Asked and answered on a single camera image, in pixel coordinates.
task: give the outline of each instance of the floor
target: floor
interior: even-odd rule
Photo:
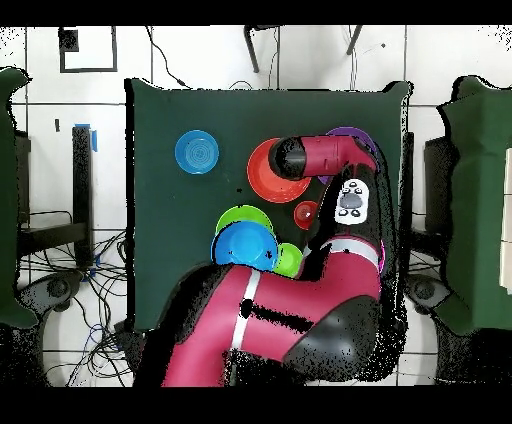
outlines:
[[[108,27],[78,27],[79,52],[66,53],[66,66],[112,66]],[[347,90],[352,60],[346,56],[348,25],[285,26],[281,30],[280,87]],[[410,99],[409,130],[415,133],[413,225],[421,228],[425,212],[422,146],[442,136],[444,127],[435,106],[450,99],[452,84],[462,75],[477,74],[499,87],[512,84],[512,27],[488,26],[364,26],[356,45],[355,89],[379,91],[389,82],[414,84]],[[187,85],[228,89],[244,80],[255,89],[276,87],[274,31],[255,33],[253,42],[260,65],[255,74],[242,34],[242,26],[154,27],[152,34],[169,59],[169,70]],[[158,50],[152,48],[144,27],[117,27],[117,68],[109,73],[60,73],[56,27],[0,29],[0,66],[27,70],[33,79],[12,96],[12,111],[20,130],[32,140],[30,201],[32,212],[72,210],[71,127],[88,123],[97,131],[93,152],[94,236],[101,242],[126,226],[125,211],[125,94],[123,79],[144,78],[163,88],[180,86],[167,75]],[[247,88],[245,82],[235,88]],[[57,131],[55,120],[58,119]],[[36,215],[32,226],[65,223],[65,214]],[[50,258],[63,258],[50,251]],[[109,249],[102,263],[122,266],[117,250]],[[411,263],[419,259],[411,257]],[[38,278],[43,271],[31,263],[19,284]],[[106,277],[97,276],[98,281]],[[114,289],[122,295],[124,282]],[[88,284],[77,296],[88,322],[99,320],[97,298]],[[126,298],[109,297],[112,322],[125,317]],[[405,352],[396,372],[373,385],[432,384],[437,342],[430,318],[418,315],[407,301],[409,330]],[[44,337],[44,362],[57,386],[68,380],[74,365],[94,346],[80,305],[74,301],[63,313],[52,312]],[[119,385],[116,378],[98,385]],[[348,382],[349,385],[366,385]]]

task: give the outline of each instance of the blue cable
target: blue cable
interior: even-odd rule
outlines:
[[[96,342],[96,340],[93,339],[92,335],[93,333],[95,333],[96,331],[101,331],[102,330],[102,325],[101,324],[94,324],[91,329],[89,330],[89,336],[87,337],[87,340],[85,341],[85,345],[84,345],[84,348],[82,350],[82,358],[80,359],[80,361],[78,362],[78,364],[76,365],[75,369],[73,370],[73,372],[71,373],[71,376],[69,377],[70,379],[70,383],[73,384],[76,380],[76,376],[77,376],[77,371],[78,371],[78,367],[80,366],[80,363],[84,360],[85,358],[85,352],[87,351],[87,344],[89,343],[89,340],[92,340],[93,342],[95,342],[96,344],[98,344],[98,342]]]

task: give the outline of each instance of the white floor tile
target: white floor tile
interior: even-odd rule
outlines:
[[[43,352],[46,377],[53,387],[64,387],[81,359],[82,352]]]
[[[306,386],[354,386],[355,384],[357,384],[357,380],[343,381],[339,383],[325,380],[316,380],[307,383]]]
[[[344,382],[331,382],[325,380],[316,380],[307,383],[307,386],[396,386],[396,371],[395,370],[388,375],[386,378],[383,378],[380,381],[367,382],[367,381],[359,381],[359,380],[349,380]]]
[[[77,28],[79,48],[81,44],[90,44],[86,38],[94,33]],[[116,27],[117,72],[60,73],[57,31],[56,27],[28,29],[28,73],[33,78],[28,88],[31,103],[124,103],[124,78],[151,78],[151,49],[144,27]],[[94,63],[94,57],[89,60],[85,56],[98,52],[90,50],[84,47],[76,53],[75,65]]]
[[[441,115],[433,107],[409,108],[408,127],[414,133],[412,210],[425,213],[425,142],[443,137],[445,128]]]
[[[0,68],[12,66],[25,69],[25,28],[0,28]],[[20,88],[11,98],[11,101],[22,103],[25,101],[25,88]]]
[[[383,378],[380,381],[374,381],[374,382],[366,382],[366,381],[359,381],[355,384],[355,386],[396,386],[396,369],[395,371],[388,375],[386,378]]]
[[[511,33],[510,26],[408,26],[406,77],[414,83],[411,104],[449,101],[453,83],[466,75],[478,75],[497,87],[511,85]]]
[[[270,42],[272,33],[262,31],[254,37],[256,55],[262,64],[265,56],[256,43],[260,38],[268,41],[266,55],[271,55],[270,50],[275,51]],[[260,74],[253,72],[243,25],[154,27],[153,40],[167,57],[169,72],[192,88],[227,89],[237,80],[245,80],[254,88],[267,87],[269,67],[262,67]],[[182,88],[167,74],[162,54],[156,48],[153,57],[154,83],[163,88]]]
[[[14,117],[15,129],[18,131],[27,130],[27,107],[24,105],[11,105],[11,112]]]
[[[268,77],[272,56],[276,52],[276,43],[273,38],[274,31],[266,30],[267,34],[264,34],[264,37],[267,39],[263,50],[262,32],[255,33],[254,45],[260,63],[260,73]],[[280,88],[348,90],[351,58],[345,54],[347,47],[347,25],[283,26],[281,28]],[[271,88],[276,88],[276,61],[272,69]]]
[[[434,384],[437,355],[407,355],[400,357],[399,386],[430,386]]]
[[[94,228],[126,227],[125,107],[29,106],[29,121],[31,210],[72,211],[72,127],[90,124],[98,150],[91,152]]]
[[[97,248],[95,254],[102,252],[105,244],[98,245],[98,242],[107,240],[119,233],[109,231],[96,231],[94,232],[94,242]],[[66,266],[74,268],[73,262],[61,262],[54,261],[54,258],[68,259],[68,256],[64,253],[55,249],[48,250],[48,257],[52,264]],[[39,258],[32,256],[32,261],[38,263],[32,263],[35,269],[47,269],[46,261],[41,253],[37,254]],[[126,282],[124,278],[113,280],[119,273],[123,273],[123,270],[114,269],[111,272],[109,269],[115,266],[122,267],[123,262],[119,258],[116,249],[116,243],[114,243],[101,257],[99,261],[99,267],[95,266],[96,275],[94,276],[93,286],[96,292],[103,298],[106,298],[110,307],[110,326],[113,330],[114,324],[119,321],[126,319]],[[46,271],[32,271],[32,281],[37,278],[41,278],[46,275]],[[82,282],[80,291],[78,292],[76,299],[80,302],[86,310],[86,319],[90,326],[96,324],[105,325],[106,316],[103,303],[98,300],[96,293],[91,288],[88,282]],[[76,300],[71,302],[71,306],[64,312],[51,312],[48,317],[44,332],[43,348],[45,350],[83,350],[86,340],[88,339],[90,329],[84,322],[83,312]],[[93,334],[94,340],[100,336],[99,332]],[[92,348],[94,342],[89,342],[88,347]]]
[[[347,25],[281,27],[280,88],[349,89],[348,39]],[[272,57],[277,51],[274,29],[252,32],[260,68],[258,74],[252,70],[242,25],[155,27],[154,41],[167,56],[170,72],[190,87],[226,89],[237,80],[246,80],[255,89],[268,88],[272,66],[270,86],[276,88],[277,56],[272,65]],[[380,91],[390,82],[401,80],[403,46],[403,25],[363,27],[356,44],[356,89]],[[154,58],[155,84],[180,88],[167,74],[162,56],[156,49]]]
[[[356,90],[381,91],[389,83],[403,80],[404,35],[404,25],[363,26],[355,47]]]
[[[437,332],[432,319],[414,310],[413,303],[405,298],[407,308],[407,339],[404,353],[437,353]]]
[[[50,384],[54,387],[64,387],[70,380],[70,376],[73,373],[76,364],[80,363],[85,357],[86,359],[82,362],[85,363],[87,355],[82,352],[44,352],[43,363],[44,369],[47,372],[47,378]],[[121,358],[124,357],[124,353],[113,353],[109,357],[114,360],[118,371],[121,373],[126,370],[127,363]],[[98,366],[98,370],[105,375],[112,375],[115,370],[111,363],[106,359],[95,357],[95,363]],[[131,373],[121,376],[123,383],[126,387],[133,385],[133,376]],[[76,378],[72,380],[73,387],[121,387],[121,383],[117,377],[109,378],[95,378],[87,366],[81,366],[77,370]]]

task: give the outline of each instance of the black frame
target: black frame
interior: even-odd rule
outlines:
[[[116,27],[111,27],[112,33],[112,68],[75,68],[66,69],[66,52],[78,51],[78,30],[64,30],[59,27],[59,57],[60,57],[60,73],[61,74],[77,74],[80,72],[117,72],[117,38]],[[76,41],[75,45],[66,46],[64,39],[66,36],[71,36]]]

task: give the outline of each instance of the green cup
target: green cup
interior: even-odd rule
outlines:
[[[294,278],[299,272],[302,252],[293,244],[281,243],[277,246],[277,255],[277,264],[273,271],[276,274]]]

